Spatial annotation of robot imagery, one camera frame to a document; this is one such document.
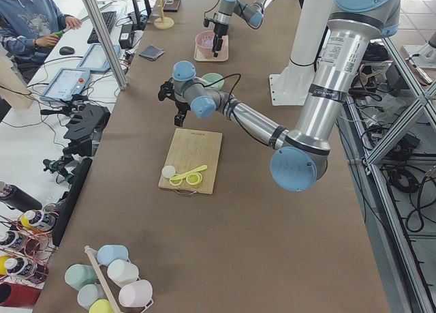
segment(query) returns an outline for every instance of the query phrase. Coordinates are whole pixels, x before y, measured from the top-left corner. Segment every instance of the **yellow ring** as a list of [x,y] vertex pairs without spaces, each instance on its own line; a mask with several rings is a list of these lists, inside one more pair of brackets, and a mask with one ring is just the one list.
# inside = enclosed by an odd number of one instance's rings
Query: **yellow ring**
[[199,172],[189,173],[186,176],[186,182],[188,185],[198,185],[203,181],[203,175]]
[[181,185],[183,182],[183,179],[179,179],[179,180],[168,180],[170,182],[170,185],[173,185],[174,187],[177,187],[178,185]]

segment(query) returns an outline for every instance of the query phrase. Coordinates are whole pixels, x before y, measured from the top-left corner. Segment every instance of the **brown table surface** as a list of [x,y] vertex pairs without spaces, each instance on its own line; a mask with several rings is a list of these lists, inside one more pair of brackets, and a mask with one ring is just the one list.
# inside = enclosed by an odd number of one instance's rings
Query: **brown table surface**
[[[166,52],[155,62],[135,58],[35,313],[84,312],[63,276],[74,263],[89,264],[85,245],[104,244],[128,247],[153,285],[150,313],[390,311],[336,131],[327,173],[291,193],[270,176],[271,149],[218,113],[189,113],[185,128],[223,133],[214,193],[157,187],[176,114],[157,92],[174,63],[193,62],[203,11],[215,2],[182,0],[168,14],[173,28],[146,28],[138,53],[149,44]],[[299,15],[298,0],[276,0],[257,31],[234,16],[229,60],[194,62],[198,75],[242,73],[238,98],[292,129],[301,107],[272,106],[268,75],[287,65]]]

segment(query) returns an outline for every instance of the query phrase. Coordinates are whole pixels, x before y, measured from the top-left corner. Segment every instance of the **person's hand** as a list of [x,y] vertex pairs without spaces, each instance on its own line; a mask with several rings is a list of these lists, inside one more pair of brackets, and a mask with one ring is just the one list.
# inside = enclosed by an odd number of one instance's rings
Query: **person's hand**
[[82,25],[82,21],[74,16],[67,16],[65,18],[65,23],[67,24],[67,27],[70,27],[71,29],[79,29]]
[[49,35],[36,39],[35,45],[39,47],[55,47],[58,41],[59,37],[54,33],[50,33]]

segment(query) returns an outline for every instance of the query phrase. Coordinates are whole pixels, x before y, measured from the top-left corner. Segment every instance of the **pink cup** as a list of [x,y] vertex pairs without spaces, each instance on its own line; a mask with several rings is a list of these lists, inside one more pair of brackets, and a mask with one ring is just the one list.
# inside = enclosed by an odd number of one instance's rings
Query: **pink cup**
[[[203,31],[196,36],[196,45],[197,49],[200,53],[203,54],[204,57],[211,58],[213,57],[212,47],[213,47],[213,38],[215,33],[213,31]],[[223,46],[221,50],[224,50],[228,46],[228,37],[223,37]]]

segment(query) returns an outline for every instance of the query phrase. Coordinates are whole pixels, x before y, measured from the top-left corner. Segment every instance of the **light blue cup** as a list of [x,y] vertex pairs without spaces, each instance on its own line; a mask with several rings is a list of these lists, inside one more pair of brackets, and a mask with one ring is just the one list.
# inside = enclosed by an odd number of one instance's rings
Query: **light blue cup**
[[87,284],[94,284],[96,281],[97,274],[89,265],[75,264],[65,272],[65,282],[77,291]]
[[79,290],[77,302],[84,309],[89,310],[91,306],[99,299],[105,299],[103,287],[101,284],[87,284]]
[[129,251],[123,245],[104,245],[97,253],[98,263],[108,266],[114,260],[128,260]]

